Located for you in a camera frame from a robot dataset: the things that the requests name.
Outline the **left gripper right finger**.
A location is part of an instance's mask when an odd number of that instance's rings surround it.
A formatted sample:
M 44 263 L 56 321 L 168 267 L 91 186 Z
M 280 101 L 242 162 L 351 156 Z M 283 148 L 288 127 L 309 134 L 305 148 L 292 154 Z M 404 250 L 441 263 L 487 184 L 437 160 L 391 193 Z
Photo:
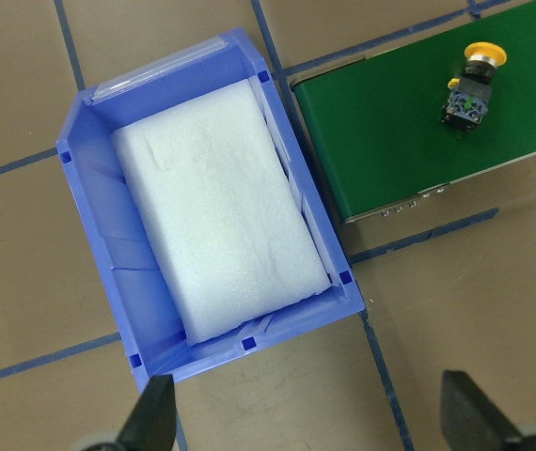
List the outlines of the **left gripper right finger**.
M 450 450 L 530 450 L 531 442 L 460 370 L 441 380 L 440 427 Z

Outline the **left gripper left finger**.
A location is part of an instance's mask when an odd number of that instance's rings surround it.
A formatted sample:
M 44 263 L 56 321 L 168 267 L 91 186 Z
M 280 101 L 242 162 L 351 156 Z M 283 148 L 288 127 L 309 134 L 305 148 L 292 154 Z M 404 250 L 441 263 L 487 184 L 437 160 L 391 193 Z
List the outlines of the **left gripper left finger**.
M 176 441 L 175 386 L 171 375 L 149 379 L 119 432 L 120 450 L 171 450 Z

